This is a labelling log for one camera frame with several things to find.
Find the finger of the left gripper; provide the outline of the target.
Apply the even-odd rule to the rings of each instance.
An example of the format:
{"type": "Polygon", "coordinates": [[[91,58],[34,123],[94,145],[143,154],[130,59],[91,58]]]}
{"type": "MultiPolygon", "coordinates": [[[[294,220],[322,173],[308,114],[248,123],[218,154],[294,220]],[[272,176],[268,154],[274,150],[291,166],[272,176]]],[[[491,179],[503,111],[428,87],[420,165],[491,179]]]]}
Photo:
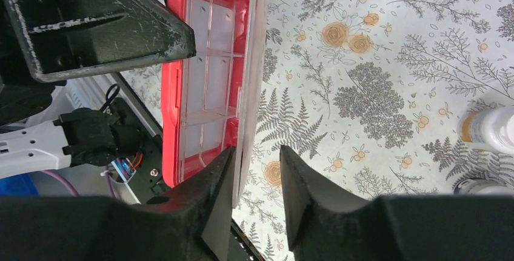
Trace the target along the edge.
{"type": "Polygon", "coordinates": [[[1,78],[57,82],[196,54],[166,0],[1,0],[1,78]]]}

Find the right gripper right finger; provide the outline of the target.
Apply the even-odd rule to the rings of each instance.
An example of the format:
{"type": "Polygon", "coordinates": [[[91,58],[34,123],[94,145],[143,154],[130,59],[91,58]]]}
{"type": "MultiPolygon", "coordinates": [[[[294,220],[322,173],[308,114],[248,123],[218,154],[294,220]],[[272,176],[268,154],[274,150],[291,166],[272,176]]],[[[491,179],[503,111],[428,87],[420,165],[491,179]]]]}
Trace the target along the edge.
{"type": "Polygon", "coordinates": [[[358,197],[279,152],[289,250],[296,260],[512,260],[513,197],[358,197]]]}

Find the white orange pill bottle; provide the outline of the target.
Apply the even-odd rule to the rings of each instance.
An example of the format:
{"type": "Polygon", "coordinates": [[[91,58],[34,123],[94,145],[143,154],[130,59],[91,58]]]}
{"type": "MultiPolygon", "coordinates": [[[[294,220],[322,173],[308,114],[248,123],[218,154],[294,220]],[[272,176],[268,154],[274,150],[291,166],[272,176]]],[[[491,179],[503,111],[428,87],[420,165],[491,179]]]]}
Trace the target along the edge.
{"type": "Polygon", "coordinates": [[[513,107],[476,111],[460,120],[461,141],[473,149],[513,155],[513,107]]]}

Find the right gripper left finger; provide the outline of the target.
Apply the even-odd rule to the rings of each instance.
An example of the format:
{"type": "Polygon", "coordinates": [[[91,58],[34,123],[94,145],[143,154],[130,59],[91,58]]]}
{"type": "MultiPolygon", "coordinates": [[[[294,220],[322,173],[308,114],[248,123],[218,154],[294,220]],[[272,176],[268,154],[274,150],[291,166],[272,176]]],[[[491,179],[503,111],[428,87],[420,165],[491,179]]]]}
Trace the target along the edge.
{"type": "Polygon", "coordinates": [[[226,260],[235,148],[145,204],[2,197],[2,260],[226,260]]]}

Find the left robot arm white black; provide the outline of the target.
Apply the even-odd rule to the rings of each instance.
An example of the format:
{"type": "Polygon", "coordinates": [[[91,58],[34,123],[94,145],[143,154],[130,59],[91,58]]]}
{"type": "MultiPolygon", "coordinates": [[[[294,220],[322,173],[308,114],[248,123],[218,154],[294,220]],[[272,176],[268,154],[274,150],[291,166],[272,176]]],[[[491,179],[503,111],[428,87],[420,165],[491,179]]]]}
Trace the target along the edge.
{"type": "MultiPolygon", "coordinates": [[[[195,53],[192,28],[159,0],[1,0],[1,125],[44,111],[68,80],[195,53]]],[[[111,103],[2,133],[1,177],[135,154],[142,133],[111,103]]]]}

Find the red pill organizer box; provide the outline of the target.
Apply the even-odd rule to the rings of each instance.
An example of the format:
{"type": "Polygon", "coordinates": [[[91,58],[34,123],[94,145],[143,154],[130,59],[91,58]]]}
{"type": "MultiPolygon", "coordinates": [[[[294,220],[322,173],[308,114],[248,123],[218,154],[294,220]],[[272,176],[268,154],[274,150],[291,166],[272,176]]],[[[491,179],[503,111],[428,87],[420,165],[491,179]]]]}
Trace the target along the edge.
{"type": "Polygon", "coordinates": [[[162,175],[175,187],[235,147],[232,205],[244,191],[264,71],[265,0],[167,0],[194,56],[162,66],[162,175]]]}

